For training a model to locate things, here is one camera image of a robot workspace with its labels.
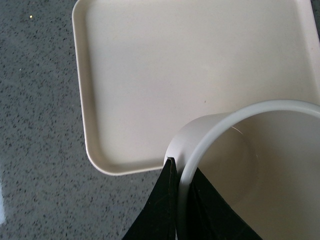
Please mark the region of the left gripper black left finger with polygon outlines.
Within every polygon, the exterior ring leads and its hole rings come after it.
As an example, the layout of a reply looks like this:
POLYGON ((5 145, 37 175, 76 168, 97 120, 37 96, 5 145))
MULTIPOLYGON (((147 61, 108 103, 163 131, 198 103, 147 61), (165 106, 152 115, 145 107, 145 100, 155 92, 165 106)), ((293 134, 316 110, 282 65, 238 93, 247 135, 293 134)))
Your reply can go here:
POLYGON ((126 233, 128 240, 174 240, 178 199, 175 159, 167 158, 142 211, 126 233))

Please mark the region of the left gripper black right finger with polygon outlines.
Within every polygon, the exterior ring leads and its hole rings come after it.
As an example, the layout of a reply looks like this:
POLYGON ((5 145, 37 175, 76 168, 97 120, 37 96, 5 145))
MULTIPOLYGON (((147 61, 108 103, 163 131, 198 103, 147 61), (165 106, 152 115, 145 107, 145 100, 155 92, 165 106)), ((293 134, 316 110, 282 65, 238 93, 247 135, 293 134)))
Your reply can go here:
POLYGON ((197 169, 190 184, 191 240, 260 240, 197 169))

